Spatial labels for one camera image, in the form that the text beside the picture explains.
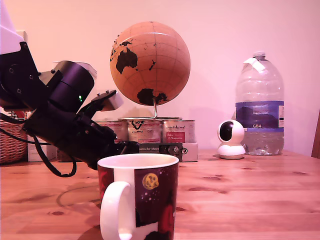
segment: metal globe stand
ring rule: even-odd
[[[154,110],[154,116],[121,117],[121,118],[118,118],[118,120],[127,120],[127,121],[134,121],[134,120],[141,120],[141,121],[147,121],[147,120],[182,120],[182,117],[179,117],[179,116],[166,116],[166,117],[158,116],[157,102],[156,102],[156,98],[155,97],[153,98],[153,110]]]

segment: water bottle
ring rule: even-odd
[[[255,52],[244,62],[235,102],[246,154],[279,155],[284,147],[284,83],[264,52]]]

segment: cable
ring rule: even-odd
[[[26,120],[16,120],[16,119],[13,119],[12,117],[9,117],[3,113],[0,113],[0,119],[2,119],[3,121],[5,122],[8,122],[8,123],[11,123],[11,124],[23,124],[26,122]],[[0,132],[4,133],[5,135],[8,135],[9,137],[15,139],[15,140],[18,140],[20,142],[24,142],[24,143],[28,143],[28,144],[36,144],[34,141],[28,141],[28,140],[24,140],[22,138],[19,138],[15,135],[12,135],[10,134],[9,132],[3,130],[0,128]],[[47,143],[47,142],[40,142],[39,143],[40,145],[51,145],[50,143]]]
[[[24,140],[22,138],[19,138],[19,137],[15,136],[15,135],[12,135],[12,134],[8,133],[7,131],[5,131],[5,130],[3,130],[1,128],[0,128],[0,132],[4,133],[4,134],[8,135],[9,137],[11,137],[11,138],[13,138],[15,140],[18,140],[20,142],[24,142],[24,143],[28,143],[28,144],[36,144],[34,141]],[[51,145],[50,143],[47,143],[47,142],[39,142],[39,144],[40,145]]]
[[[12,117],[9,117],[3,113],[0,113],[0,119],[2,119],[3,121],[6,121],[8,123],[11,124],[24,124],[27,120],[16,120],[13,119]]]
[[[42,150],[40,143],[37,139],[37,137],[35,135],[30,135],[31,137],[33,137],[34,141],[35,141],[35,148],[36,151],[38,152],[39,156],[41,157],[42,161],[44,162],[44,164],[46,165],[46,167],[56,176],[61,177],[61,178],[69,178],[72,177],[73,175],[76,174],[77,171],[77,163],[76,160],[69,155],[69,157],[72,159],[72,170],[70,173],[68,174],[62,174],[61,172],[59,172],[58,169],[55,168],[55,166],[52,165],[52,163],[49,161],[49,159],[47,158],[47,156],[45,155],[44,151]]]

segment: mug rim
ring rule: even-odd
[[[163,163],[163,164],[150,164],[150,165],[133,165],[133,166],[121,166],[121,165],[116,165],[112,163],[104,163],[107,160],[110,159],[123,159],[127,158],[128,156],[136,156],[136,157],[165,157],[168,159],[171,159],[170,162]],[[97,165],[102,168],[108,168],[108,169],[156,169],[156,168],[164,168],[168,166],[175,165],[179,162],[179,158],[176,156],[172,156],[169,154],[161,154],[161,153],[129,153],[129,154],[121,154],[121,155],[113,155],[113,156],[107,156],[102,159],[100,159],[97,162]]]

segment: bottle cap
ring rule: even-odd
[[[258,56],[266,56],[266,53],[264,51],[256,51],[253,53],[253,58],[258,57]]]

